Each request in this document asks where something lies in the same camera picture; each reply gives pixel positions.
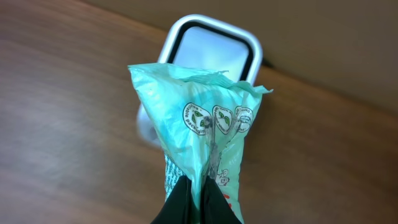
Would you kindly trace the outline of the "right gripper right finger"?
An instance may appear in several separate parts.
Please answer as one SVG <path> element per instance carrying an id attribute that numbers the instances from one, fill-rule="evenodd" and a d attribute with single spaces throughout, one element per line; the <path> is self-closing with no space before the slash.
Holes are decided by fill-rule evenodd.
<path id="1" fill-rule="evenodd" d="M 241 224 L 214 179 L 206 176 L 201 190 L 201 224 Z"/>

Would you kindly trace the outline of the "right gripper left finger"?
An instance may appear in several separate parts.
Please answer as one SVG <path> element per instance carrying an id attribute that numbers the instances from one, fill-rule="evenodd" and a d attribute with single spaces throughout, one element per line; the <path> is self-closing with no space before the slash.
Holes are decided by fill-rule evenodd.
<path id="1" fill-rule="evenodd" d="M 151 224 L 189 224 L 191 222 L 192 181 L 180 176 L 164 206 Z"/>

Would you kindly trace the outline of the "teal white tissue packet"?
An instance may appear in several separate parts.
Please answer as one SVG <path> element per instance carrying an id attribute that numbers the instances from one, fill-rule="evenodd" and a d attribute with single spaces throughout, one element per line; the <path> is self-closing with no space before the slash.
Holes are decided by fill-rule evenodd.
<path id="1" fill-rule="evenodd" d="M 166 196 L 155 222 L 242 223 L 244 139 L 267 89 L 167 63 L 129 71 L 164 151 Z"/>

